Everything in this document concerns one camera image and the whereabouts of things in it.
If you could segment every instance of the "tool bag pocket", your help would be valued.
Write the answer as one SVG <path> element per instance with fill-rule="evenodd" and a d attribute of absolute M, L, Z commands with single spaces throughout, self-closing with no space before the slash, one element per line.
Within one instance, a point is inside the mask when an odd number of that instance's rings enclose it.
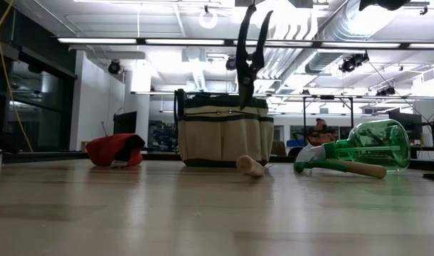
<path fill-rule="evenodd" d="M 243 111 L 238 96 L 200 96 L 184 100 L 183 106 L 177 127 L 187 166 L 235 167 L 242 155 L 266 165 L 274 125 L 265 100 L 252 99 Z"/>

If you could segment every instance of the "person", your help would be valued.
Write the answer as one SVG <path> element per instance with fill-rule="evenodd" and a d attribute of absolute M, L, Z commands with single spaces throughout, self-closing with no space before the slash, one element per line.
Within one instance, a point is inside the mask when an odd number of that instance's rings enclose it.
<path fill-rule="evenodd" d="M 314 129 L 309 133 L 307 141 L 312 146 L 321 146 L 328 142 L 335 142 L 336 139 L 330 133 L 326 121 L 321 118 L 317 118 L 317 124 L 315 125 Z"/>

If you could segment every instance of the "wooden handle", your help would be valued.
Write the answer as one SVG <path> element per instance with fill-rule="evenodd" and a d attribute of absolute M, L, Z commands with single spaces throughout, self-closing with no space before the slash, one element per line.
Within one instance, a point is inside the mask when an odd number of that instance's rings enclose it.
<path fill-rule="evenodd" d="M 261 177 L 265 175 L 264 167 L 249 156 L 239 157 L 236 161 L 236 168 L 238 168 L 239 172 L 253 177 Z"/>
<path fill-rule="evenodd" d="M 386 176 L 386 168 L 383 166 L 377 166 L 373 164 L 361 164 L 351 161 L 340 161 L 334 159 L 327 159 L 330 162 L 339 163 L 345 165 L 348 168 L 348 172 L 353 174 L 361 174 L 365 176 L 384 178 Z"/>

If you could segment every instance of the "yellow cable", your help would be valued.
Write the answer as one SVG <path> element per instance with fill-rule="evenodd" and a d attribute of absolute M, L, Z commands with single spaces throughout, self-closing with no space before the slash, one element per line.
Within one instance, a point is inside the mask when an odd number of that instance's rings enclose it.
<path fill-rule="evenodd" d="M 10 8 L 12 7 L 13 1 L 14 0 L 11 0 L 11 2 L 9 4 L 9 7 L 5 11 L 5 14 L 2 17 L 2 19 L 0 20 L 0 26 L 4 22 L 4 19 L 5 19 L 6 15 L 7 15 L 7 13 L 10 11 Z M 1 36 L 0 36 L 0 52 L 1 52 L 1 59 L 2 59 L 2 67 L 4 68 L 6 86 L 9 89 L 10 99 L 11 99 L 11 102 L 13 103 L 13 109 L 15 110 L 16 119 L 18 120 L 19 127 L 21 128 L 21 131 L 22 131 L 22 133 L 24 135 L 24 139 L 26 139 L 26 142 L 27 142 L 27 145 L 29 146 L 29 149 L 31 150 L 31 152 L 33 152 L 33 149 L 32 149 L 31 143 L 29 141 L 29 138 L 27 137 L 27 134 L 26 134 L 26 132 L 24 131 L 24 128 L 23 128 L 23 124 L 21 123 L 21 118 L 19 118 L 18 110 L 16 109 L 15 100 L 13 98 L 13 92 L 11 90 L 11 83 L 10 83 L 10 79 L 9 79 L 9 74 L 6 71 L 6 65 L 5 65 L 5 59 L 4 59 L 4 51 L 2 49 L 2 44 L 1 44 Z"/>

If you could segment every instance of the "red cloth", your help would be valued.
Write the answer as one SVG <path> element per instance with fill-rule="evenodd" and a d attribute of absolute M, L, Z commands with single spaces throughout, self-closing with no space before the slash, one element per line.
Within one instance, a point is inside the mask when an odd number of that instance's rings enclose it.
<path fill-rule="evenodd" d="M 110 166 L 115 160 L 115 154 L 124 147 L 125 142 L 136 134 L 115 134 L 108 137 L 94 139 L 86 145 L 89 158 L 96 166 Z M 135 166 L 143 161 L 141 148 L 131 150 L 131 157 L 127 166 Z"/>

